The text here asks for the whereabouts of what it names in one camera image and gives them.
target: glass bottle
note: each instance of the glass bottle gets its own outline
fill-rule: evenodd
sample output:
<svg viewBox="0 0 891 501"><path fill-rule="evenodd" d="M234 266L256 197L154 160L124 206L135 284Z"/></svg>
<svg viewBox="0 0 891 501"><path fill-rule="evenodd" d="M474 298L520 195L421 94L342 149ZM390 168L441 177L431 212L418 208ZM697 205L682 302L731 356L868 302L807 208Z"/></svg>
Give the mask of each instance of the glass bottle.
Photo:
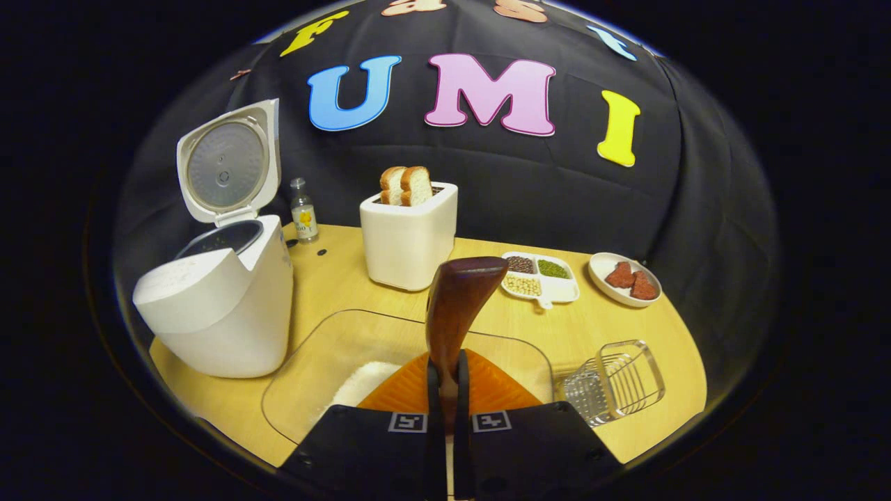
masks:
<svg viewBox="0 0 891 501"><path fill-rule="evenodd" d="M307 182L297 177L290 182L291 201L290 214L297 227L297 240L300 243L312 243L319 239L319 226L315 221L313 201L306 191Z"/></svg>

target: metal basket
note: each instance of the metal basket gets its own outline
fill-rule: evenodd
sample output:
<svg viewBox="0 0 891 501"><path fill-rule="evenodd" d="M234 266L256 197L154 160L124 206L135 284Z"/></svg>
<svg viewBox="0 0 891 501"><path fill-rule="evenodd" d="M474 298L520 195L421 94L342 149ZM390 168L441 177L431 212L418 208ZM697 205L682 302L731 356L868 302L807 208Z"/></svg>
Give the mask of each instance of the metal basket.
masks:
<svg viewBox="0 0 891 501"><path fill-rule="evenodd" d="M604 345L559 385L562 397L593 426L633 414L665 395L662 374L642 340Z"/></svg>

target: meat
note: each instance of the meat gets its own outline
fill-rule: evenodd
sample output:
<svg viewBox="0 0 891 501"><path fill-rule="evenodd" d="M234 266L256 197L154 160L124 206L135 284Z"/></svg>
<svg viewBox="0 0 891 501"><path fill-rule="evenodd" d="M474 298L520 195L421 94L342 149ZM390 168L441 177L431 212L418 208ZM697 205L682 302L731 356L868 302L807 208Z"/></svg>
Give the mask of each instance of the meat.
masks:
<svg viewBox="0 0 891 501"><path fill-rule="evenodd" d="M656 287L647 280L647 276L642 271L635 271L631 297L638 300L654 300L658 295Z"/></svg>
<svg viewBox="0 0 891 501"><path fill-rule="evenodd" d="M631 264L628 261L616 263L616 270L607 275L606 282L613 287L627 288L634 285Z"/></svg>

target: pink letter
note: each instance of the pink letter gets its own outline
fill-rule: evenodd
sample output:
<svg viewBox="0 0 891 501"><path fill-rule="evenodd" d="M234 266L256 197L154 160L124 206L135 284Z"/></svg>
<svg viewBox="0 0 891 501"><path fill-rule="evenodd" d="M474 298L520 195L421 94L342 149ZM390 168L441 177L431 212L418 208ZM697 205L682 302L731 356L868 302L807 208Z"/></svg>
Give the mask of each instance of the pink letter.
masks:
<svg viewBox="0 0 891 501"><path fill-rule="evenodd" d="M554 125L548 120L548 81L557 70L541 62L524 59L512 62L497 80L472 56L465 53L438 54L430 64L439 68L437 102L424 116L431 126L456 127L467 121L461 111L461 94L482 126L489 125L508 98L511 112L502 125L508 130L531 136L551 136Z"/></svg>

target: open lid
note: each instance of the open lid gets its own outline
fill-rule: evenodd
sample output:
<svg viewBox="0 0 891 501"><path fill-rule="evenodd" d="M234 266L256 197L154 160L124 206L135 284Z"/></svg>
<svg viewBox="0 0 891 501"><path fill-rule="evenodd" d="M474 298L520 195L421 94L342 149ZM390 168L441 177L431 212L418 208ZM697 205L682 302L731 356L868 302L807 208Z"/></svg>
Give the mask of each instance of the open lid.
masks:
<svg viewBox="0 0 891 501"><path fill-rule="evenodd" d="M216 226L257 217L282 179L278 99L230 111L176 145L176 170L192 217Z"/></svg>

